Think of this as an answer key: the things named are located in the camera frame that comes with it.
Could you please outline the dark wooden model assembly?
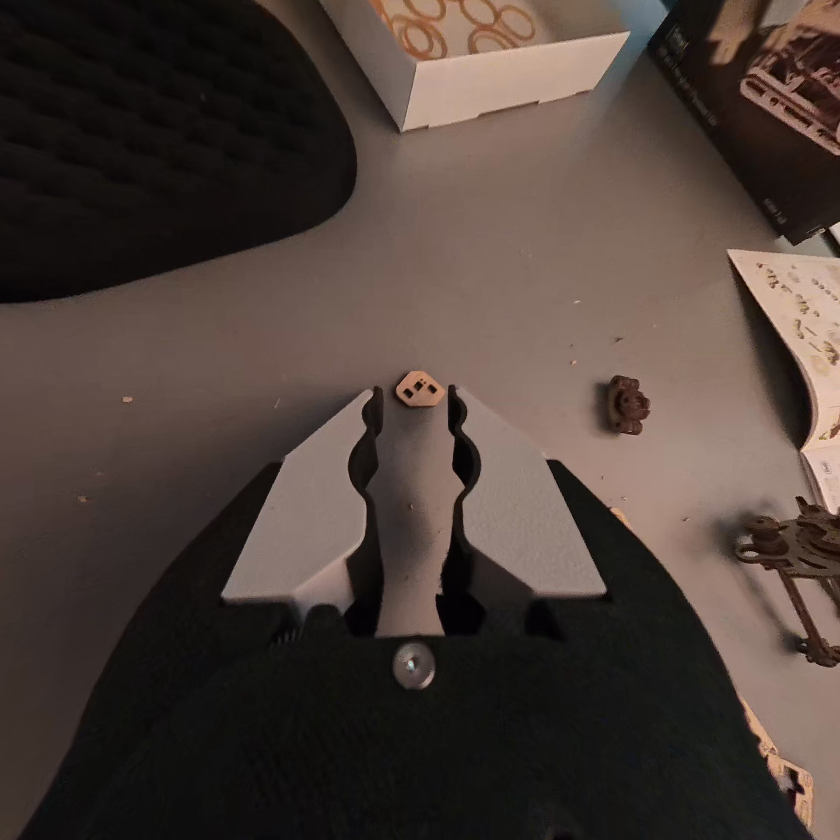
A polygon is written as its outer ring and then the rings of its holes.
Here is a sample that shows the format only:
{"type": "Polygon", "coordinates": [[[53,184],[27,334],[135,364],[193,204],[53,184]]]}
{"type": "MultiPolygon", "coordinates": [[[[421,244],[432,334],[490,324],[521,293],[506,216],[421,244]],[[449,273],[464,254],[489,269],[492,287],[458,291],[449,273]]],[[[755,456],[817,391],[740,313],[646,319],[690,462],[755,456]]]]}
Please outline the dark wooden model assembly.
{"type": "Polygon", "coordinates": [[[777,573],[805,633],[799,651],[826,668],[839,664],[839,647],[823,636],[798,581],[816,581],[835,608],[839,607],[839,517],[803,497],[795,498],[796,518],[783,521],[756,516],[744,522],[744,534],[733,544],[743,564],[758,564],[777,573]]]}

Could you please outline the instruction booklet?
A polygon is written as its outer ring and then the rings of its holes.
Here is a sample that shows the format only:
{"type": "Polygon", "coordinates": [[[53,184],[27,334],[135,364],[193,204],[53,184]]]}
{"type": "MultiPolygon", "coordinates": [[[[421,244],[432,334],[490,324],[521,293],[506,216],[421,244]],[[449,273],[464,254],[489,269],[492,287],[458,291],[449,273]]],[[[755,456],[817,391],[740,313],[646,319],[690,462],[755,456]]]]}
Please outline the instruction booklet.
{"type": "Polygon", "coordinates": [[[839,259],[730,249],[728,257],[802,375],[812,424],[800,454],[815,497],[839,507],[839,259]]]}

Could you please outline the dark wooden gear part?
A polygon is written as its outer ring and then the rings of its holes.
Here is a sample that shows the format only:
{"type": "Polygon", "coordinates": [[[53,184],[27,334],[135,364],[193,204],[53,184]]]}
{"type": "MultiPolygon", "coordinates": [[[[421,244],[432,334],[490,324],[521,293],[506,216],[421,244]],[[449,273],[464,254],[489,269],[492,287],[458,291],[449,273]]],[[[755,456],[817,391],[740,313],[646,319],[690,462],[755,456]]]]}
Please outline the dark wooden gear part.
{"type": "Polygon", "coordinates": [[[616,374],[606,390],[606,419],[615,434],[638,436],[650,415],[651,402],[642,393],[639,380],[616,374]]]}

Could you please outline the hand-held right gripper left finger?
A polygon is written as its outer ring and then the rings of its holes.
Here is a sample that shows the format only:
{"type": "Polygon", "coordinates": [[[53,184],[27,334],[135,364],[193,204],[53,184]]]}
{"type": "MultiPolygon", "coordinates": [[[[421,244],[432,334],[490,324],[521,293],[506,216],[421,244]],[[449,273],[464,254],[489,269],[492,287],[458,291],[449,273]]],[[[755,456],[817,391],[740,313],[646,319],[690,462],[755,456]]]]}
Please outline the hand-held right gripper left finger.
{"type": "Polygon", "coordinates": [[[300,623],[329,605],[352,634],[375,635],[384,565],[368,485],[383,419],[376,386],[287,454],[222,590],[225,604],[279,603],[300,623]]]}

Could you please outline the large laser-cut wooden sheet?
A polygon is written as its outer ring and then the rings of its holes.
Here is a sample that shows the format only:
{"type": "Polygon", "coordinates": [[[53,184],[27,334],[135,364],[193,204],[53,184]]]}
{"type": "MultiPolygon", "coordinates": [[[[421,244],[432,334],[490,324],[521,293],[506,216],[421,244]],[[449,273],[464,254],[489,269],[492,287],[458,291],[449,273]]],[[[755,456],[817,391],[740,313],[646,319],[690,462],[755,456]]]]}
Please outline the large laser-cut wooden sheet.
{"type": "Polygon", "coordinates": [[[782,793],[790,801],[800,822],[811,832],[814,824],[815,803],[812,775],[780,755],[774,741],[747,701],[740,695],[738,695],[738,699],[742,705],[749,729],[757,743],[759,754],[768,771],[782,793]]]}

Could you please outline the black quilted cushion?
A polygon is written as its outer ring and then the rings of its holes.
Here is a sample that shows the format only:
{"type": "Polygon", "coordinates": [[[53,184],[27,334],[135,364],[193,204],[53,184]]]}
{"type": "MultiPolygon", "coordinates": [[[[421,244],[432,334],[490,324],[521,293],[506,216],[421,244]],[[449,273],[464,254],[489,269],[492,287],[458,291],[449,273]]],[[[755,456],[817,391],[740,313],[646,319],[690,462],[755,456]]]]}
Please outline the black quilted cushion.
{"type": "Polygon", "coordinates": [[[1,299],[69,298],[321,225],[358,162],[258,2],[1,2],[1,299]]]}

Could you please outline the small pale wooden model part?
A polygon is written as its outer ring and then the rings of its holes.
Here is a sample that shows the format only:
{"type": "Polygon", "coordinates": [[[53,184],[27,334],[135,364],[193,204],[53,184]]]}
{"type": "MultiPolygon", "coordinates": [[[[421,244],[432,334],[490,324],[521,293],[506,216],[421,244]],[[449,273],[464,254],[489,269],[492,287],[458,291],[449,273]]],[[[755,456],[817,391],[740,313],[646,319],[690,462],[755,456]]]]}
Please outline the small pale wooden model part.
{"type": "Polygon", "coordinates": [[[396,384],[394,394],[407,407],[431,408],[444,399],[447,387],[425,371],[409,371],[396,384]]]}

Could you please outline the white box of rubber bands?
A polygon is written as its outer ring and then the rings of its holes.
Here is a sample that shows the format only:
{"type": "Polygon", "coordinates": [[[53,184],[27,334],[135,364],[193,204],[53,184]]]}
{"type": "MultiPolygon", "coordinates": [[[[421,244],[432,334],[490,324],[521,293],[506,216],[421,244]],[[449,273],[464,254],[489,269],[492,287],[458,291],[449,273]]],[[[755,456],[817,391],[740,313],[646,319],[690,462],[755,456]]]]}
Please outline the white box of rubber bands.
{"type": "Polygon", "coordinates": [[[630,35],[600,1],[320,1],[401,132],[594,89],[630,35]]]}

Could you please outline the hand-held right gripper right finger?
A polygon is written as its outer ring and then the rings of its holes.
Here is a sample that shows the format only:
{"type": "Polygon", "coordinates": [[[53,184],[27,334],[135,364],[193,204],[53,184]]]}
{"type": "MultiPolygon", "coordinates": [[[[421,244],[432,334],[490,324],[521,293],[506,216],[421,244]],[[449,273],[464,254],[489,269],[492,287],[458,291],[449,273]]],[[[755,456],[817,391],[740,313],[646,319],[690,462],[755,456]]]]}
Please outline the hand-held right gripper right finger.
{"type": "Polygon", "coordinates": [[[462,385],[448,388],[453,509],[440,575],[447,636],[518,634],[554,601],[594,602],[606,584],[542,450],[462,385]]]}

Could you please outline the dark model kit box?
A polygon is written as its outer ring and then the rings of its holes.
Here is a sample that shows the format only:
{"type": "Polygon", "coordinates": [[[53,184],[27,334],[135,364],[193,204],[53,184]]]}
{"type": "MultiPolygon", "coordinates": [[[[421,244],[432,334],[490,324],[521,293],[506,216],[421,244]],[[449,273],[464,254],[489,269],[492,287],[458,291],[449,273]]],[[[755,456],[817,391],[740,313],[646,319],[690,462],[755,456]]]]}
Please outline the dark model kit box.
{"type": "Polygon", "coordinates": [[[647,50],[777,235],[838,224],[838,1],[672,2],[647,50]]]}

